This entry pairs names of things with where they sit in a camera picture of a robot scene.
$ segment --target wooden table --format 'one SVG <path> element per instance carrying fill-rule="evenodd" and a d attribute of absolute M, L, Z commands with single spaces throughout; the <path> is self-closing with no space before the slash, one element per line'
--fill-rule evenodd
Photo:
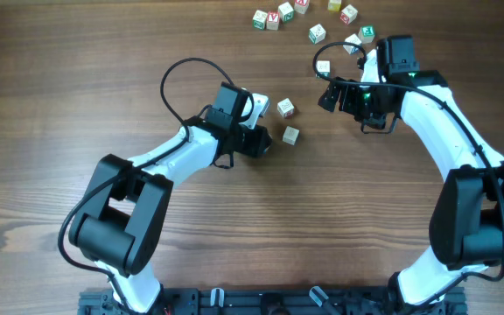
<path fill-rule="evenodd" d="M 58 229 L 101 157 L 141 154 L 176 132 L 158 84 L 185 57 L 268 95 L 260 124 L 275 141 L 262 159 L 236 156 L 233 170 L 207 168 L 172 194 L 152 259 L 167 287 L 381 285 L 429 245 L 437 167 L 403 123 L 365 136 L 350 115 L 316 105 L 326 83 L 311 68 L 315 24 L 327 30 L 322 44 L 362 25 L 378 38 L 412 34 L 422 69 L 441 72 L 504 154 L 504 3 L 353 0 L 360 15 L 345 26 L 326 0 L 312 1 L 279 31 L 258 31 L 255 10 L 276 1 L 71 2 L 85 4 L 0 7 L 0 313 L 72 314 L 80 291 L 107 287 L 61 259 Z M 343 48 L 324 58 L 332 75 L 360 78 Z M 165 93 L 189 117 L 220 83 L 211 67 L 188 64 Z M 275 106 L 287 97 L 298 110 L 290 120 Z M 282 142 L 288 125 L 300 130 L 296 146 Z M 472 314 L 504 314 L 504 281 L 465 286 Z"/>

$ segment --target wooden surface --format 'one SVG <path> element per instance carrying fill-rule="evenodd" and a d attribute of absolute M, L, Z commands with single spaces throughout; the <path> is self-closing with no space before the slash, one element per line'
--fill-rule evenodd
<path fill-rule="evenodd" d="M 61 259 L 58 229 L 101 157 L 141 154 L 176 132 L 158 84 L 190 56 L 272 104 L 289 97 L 298 114 L 284 120 L 272 106 L 260 121 L 275 138 L 264 158 L 236 156 L 233 170 L 207 168 L 172 194 L 152 259 L 165 286 L 379 285 L 413 263 L 429 245 L 437 167 L 403 123 L 392 136 L 364 136 L 350 115 L 316 105 L 326 84 L 314 78 L 321 44 L 308 30 L 321 23 L 322 44 L 369 24 L 380 38 L 412 34 L 422 68 L 442 73 L 504 154 L 504 2 L 347 2 L 360 11 L 350 26 L 312 1 L 279 31 L 252 27 L 255 10 L 276 1 L 0 7 L 0 313 L 73 314 L 80 291 L 107 287 Z M 343 48 L 324 58 L 332 75 L 360 78 Z M 184 65 L 166 96 L 188 117 L 220 80 Z M 300 130 L 296 146 L 281 141 L 287 125 Z M 472 314 L 504 314 L 504 281 L 465 286 Z"/>

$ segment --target cube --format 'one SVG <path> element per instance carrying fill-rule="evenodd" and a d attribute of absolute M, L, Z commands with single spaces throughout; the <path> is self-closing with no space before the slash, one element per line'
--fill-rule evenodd
<path fill-rule="evenodd" d="M 263 28 L 266 26 L 266 19 L 268 18 L 268 13 L 257 10 L 255 12 L 254 17 L 252 18 L 252 21 L 254 22 L 254 27 L 260 30 L 263 30 Z"/>
<path fill-rule="evenodd" d="M 341 0 L 329 0 L 328 1 L 328 10 L 339 12 L 341 8 Z"/>
<path fill-rule="evenodd" d="M 322 27 L 322 24 L 315 25 L 308 32 L 308 38 L 311 42 L 316 45 L 326 38 L 326 30 Z"/>
<path fill-rule="evenodd" d="M 346 38 L 345 41 L 347 43 L 354 43 L 354 44 L 357 44 L 357 45 L 361 44 L 361 40 L 355 34 L 353 34 L 350 37 Z M 357 47 L 351 46 L 351 45 L 343 45 L 343 47 L 347 50 L 347 52 L 349 54 L 357 53 L 357 51 L 359 50 L 359 49 L 357 49 Z"/>
<path fill-rule="evenodd" d="M 359 39 L 363 44 L 368 44 L 375 39 L 375 28 L 372 25 L 363 26 L 359 30 Z"/>
<path fill-rule="evenodd" d="M 284 23 L 291 21 L 293 19 L 293 15 L 295 13 L 295 11 L 293 10 L 293 7 L 288 2 L 281 4 L 279 6 L 278 12 L 279 12 L 279 18 L 281 18 L 281 20 Z"/>
<path fill-rule="evenodd" d="M 316 70 L 325 76 L 330 76 L 330 61 L 316 61 Z"/>
<path fill-rule="evenodd" d="M 283 118 L 289 118 L 295 112 L 295 107 L 291 101 L 286 98 L 277 104 L 277 111 Z"/>
<path fill-rule="evenodd" d="M 268 30 L 277 31 L 279 28 L 279 13 L 268 12 L 268 25 L 266 28 Z"/>
<path fill-rule="evenodd" d="M 290 145 L 295 145 L 298 137 L 298 129 L 287 126 L 285 133 L 283 134 L 283 141 Z"/>
<path fill-rule="evenodd" d="M 341 11 L 340 19 L 343 23 L 350 25 L 351 22 L 357 18 L 357 9 L 355 9 L 351 4 L 349 4 L 344 10 Z"/>
<path fill-rule="evenodd" d="M 295 0 L 295 11 L 305 14 L 309 4 L 311 4 L 311 0 Z"/>

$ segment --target yellow cube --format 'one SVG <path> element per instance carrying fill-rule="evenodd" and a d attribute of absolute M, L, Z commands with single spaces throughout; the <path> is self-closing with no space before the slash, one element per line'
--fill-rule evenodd
<path fill-rule="evenodd" d="M 328 0 L 328 10 L 339 12 L 341 8 L 341 0 Z"/>

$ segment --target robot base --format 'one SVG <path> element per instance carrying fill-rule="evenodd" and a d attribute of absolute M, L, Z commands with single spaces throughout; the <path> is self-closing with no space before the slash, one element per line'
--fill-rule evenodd
<path fill-rule="evenodd" d="M 385 315 L 382 301 L 386 287 L 358 287 L 325 290 L 336 311 L 343 315 Z M 153 315 L 267 315 L 262 311 L 263 297 L 276 295 L 292 315 L 327 315 L 309 297 L 309 290 L 226 290 L 223 307 L 211 306 L 210 290 L 164 289 L 161 303 L 148 314 Z M 82 292 L 78 315 L 127 315 L 112 298 L 112 290 Z M 464 288 L 454 288 L 444 300 L 431 309 L 416 311 L 416 315 L 467 315 Z"/>

